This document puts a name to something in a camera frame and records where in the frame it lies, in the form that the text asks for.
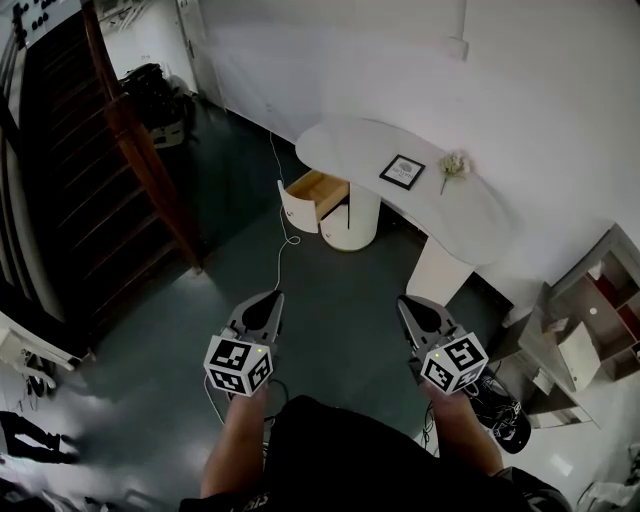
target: white cable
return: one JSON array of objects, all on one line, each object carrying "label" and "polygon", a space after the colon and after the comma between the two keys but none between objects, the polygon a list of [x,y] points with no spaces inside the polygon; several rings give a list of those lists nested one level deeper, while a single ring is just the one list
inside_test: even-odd
[{"label": "white cable", "polygon": [[[269,132],[269,142],[271,143],[271,149],[273,150],[273,156],[276,157],[276,162],[278,162],[278,172],[280,173],[280,179],[282,180],[282,186],[284,187],[284,177],[282,176],[282,165],[280,165],[280,159],[278,158],[278,153],[276,152],[276,147],[273,145],[273,133]],[[280,217],[280,225],[282,226],[282,233],[284,234],[284,243],[280,247],[278,251],[278,281],[274,286],[274,290],[278,289],[280,286],[280,272],[281,272],[281,261],[282,261],[282,250],[287,245],[298,245],[301,242],[301,239],[298,235],[289,236],[287,235],[287,229],[284,227],[284,219],[282,217],[283,206],[280,207],[280,211],[278,213],[278,217]]]}]

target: shoe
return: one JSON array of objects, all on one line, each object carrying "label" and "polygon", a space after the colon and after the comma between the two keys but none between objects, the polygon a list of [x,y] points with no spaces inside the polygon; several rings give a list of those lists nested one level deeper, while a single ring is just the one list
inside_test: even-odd
[{"label": "shoe", "polygon": [[58,464],[77,464],[80,460],[75,453],[61,453],[60,462]]},{"label": "shoe", "polygon": [[65,434],[62,434],[60,436],[60,439],[62,441],[64,441],[66,444],[68,444],[69,446],[75,446],[76,445],[76,440],[73,437],[69,437]]},{"label": "shoe", "polygon": [[52,435],[49,434],[49,441],[45,445],[47,448],[50,448],[53,451],[60,451],[60,434]]},{"label": "shoe", "polygon": [[531,436],[531,425],[522,413],[522,406],[488,368],[464,392],[480,423],[492,430],[505,451],[515,454],[526,446]]}]

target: gray floor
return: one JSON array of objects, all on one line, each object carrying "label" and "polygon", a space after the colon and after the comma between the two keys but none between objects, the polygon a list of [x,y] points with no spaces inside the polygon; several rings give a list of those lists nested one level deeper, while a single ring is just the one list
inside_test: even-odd
[{"label": "gray floor", "polygon": [[[291,148],[282,149],[289,151],[285,161],[293,161]],[[232,169],[214,167],[222,174]],[[91,495],[126,510],[173,510],[182,498],[197,495],[221,426],[203,390],[209,339],[238,302],[273,288],[276,281],[283,242],[277,192],[270,188],[275,196],[270,199],[257,185],[273,183],[273,166],[268,172],[254,182],[254,193],[265,194],[264,204],[248,209],[241,223],[233,221],[235,235],[219,218],[206,218],[219,212],[215,207],[207,211],[206,191],[193,185],[193,193],[203,195],[192,206],[209,240],[220,245],[205,272],[187,272],[154,289],[102,341],[97,361],[61,375],[59,391],[41,400],[37,411],[23,401],[28,419],[77,438],[81,463],[10,460],[0,467],[0,476],[32,491],[49,489],[76,501]],[[235,183],[238,178],[209,179]],[[231,195],[225,212],[243,209],[236,193],[234,185],[219,196]],[[283,253],[280,289],[286,302],[275,377],[286,383],[291,397],[307,394],[415,436],[427,403],[405,364],[409,352],[394,302],[418,259],[419,240],[381,222],[370,247],[346,254],[321,237],[296,234],[302,243]],[[451,311],[482,331],[481,338],[489,337],[500,321],[472,289],[461,290]],[[4,409],[15,409],[23,397],[20,377],[2,367],[0,385]],[[283,403],[281,388],[272,385],[270,412]],[[313,439],[309,448],[312,456]]]}]

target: white wall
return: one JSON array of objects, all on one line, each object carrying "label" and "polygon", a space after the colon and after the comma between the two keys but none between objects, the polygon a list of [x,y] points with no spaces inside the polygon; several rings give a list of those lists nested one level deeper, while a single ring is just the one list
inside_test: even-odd
[{"label": "white wall", "polygon": [[640,245],[635,0],[469,2],[466,63],[441,43],[459,26],[457,2],[201,6],[230,109],[289,140],[337,113],[466,149],[514,230],[479,273],[517,306],[613,221]]},{"label": "white wall", "polygon": [[153,62],[161,65],[165,77],[177,75],[196,90],[174,0],[151,0],[129,28],[108,33],[104,40],[118,78]]}]

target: white table leg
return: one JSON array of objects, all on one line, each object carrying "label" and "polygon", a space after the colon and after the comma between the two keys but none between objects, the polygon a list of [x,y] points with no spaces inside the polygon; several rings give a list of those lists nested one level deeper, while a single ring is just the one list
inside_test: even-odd
[{"label": "white table leg", "polygon": [[474,266],[451,256],[430,236],[407,284],[407,295],[446,306],[474,270]]},{"label": "white table leg", "polygon": [[380,196],[351,183],[349,205],[342,204],[320,221],[325,242],[340,251],[358,251],[376,237]]}]

